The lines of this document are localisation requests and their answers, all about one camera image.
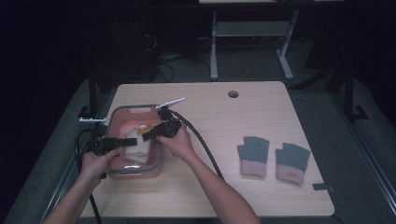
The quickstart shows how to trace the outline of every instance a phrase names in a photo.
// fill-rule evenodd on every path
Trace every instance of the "person's right hand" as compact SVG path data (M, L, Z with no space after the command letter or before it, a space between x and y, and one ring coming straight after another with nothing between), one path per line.
M185 123L181 124L174 138L157 136L157 140L169 147L175 156L180 157L185 162L196 157Z

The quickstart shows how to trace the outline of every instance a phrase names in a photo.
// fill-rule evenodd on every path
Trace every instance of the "light wood surface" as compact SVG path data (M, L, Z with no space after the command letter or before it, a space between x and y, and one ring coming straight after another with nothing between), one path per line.
M230 98L229 91L239 97ZM225 180L239 191L260 217L330 216L334 212L313 154L300 187L276 179L275 150L282 143L310 149L287 90L281 82L210 82L121 85L107 118L120 105L162 104L186 97L172 107L189 120L205 139ZM204 148L191 133L195 151L213 167ZM270 141L267 177L240 175L236 150L244 136ZM163 171L151 179L107 178L93 195L103 217L215 217L190 168L163 150ZM92 217L88 203L83 217Z

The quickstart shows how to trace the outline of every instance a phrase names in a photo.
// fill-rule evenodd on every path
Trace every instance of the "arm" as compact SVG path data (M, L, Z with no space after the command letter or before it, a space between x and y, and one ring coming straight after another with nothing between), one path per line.
M161 136L158 140L190 166L222 223L260 223L242 195L218 177L195 154L185 124L178 130L175 138Z
M76 223L94 188L99 185L100 175L107 171L111 159L119 154L117 150L112 150L102 157L96 156L93 152L86 153L82 160L81 174L76 183L43 223Z

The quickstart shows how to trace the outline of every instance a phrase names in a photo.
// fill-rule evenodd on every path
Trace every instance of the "pink glove cuff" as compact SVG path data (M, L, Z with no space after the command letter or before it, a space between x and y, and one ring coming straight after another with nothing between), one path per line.
M241 160L242 175L257 175L265 178L267 173L266 164L258 161Z
M304 172L294 167L278 164L276 166L276 178L301 186L304 182Z

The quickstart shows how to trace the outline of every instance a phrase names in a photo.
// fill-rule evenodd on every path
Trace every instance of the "table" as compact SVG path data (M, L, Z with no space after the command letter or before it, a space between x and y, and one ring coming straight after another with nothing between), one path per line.
M334 2L344 0L315 0L314 2ZM200 4L232 4L232 3L275 3L276 0L200 0ZM298 17L299 10L295 9L288 21L218 21L217 12L213 12L212 45L210 51L210 79L216 81L219 77L216 56L217 36L284 36L285 41L280 49L276 50L282 71L287 79L293 79L286 51Z
M229 91L239 96L231 98ZM225 180L239 191L260 217L331 216L327 190L311 154L300 187L276 179L276 148L294 143L309 149L288 92L281 82L208 82L128 84L119 86L107 118L120 105L162 104L186 97L173 110L189 120L205 139ZM198 139L191 140L198 156L213 167ZM244 136L270 141L267 177L240 175L236 147ZM163 152L163 171L151 179L107 178L94 190L102 217L215 217L208 199L190 168L181 159ZM93 217L89 203L82 217Z

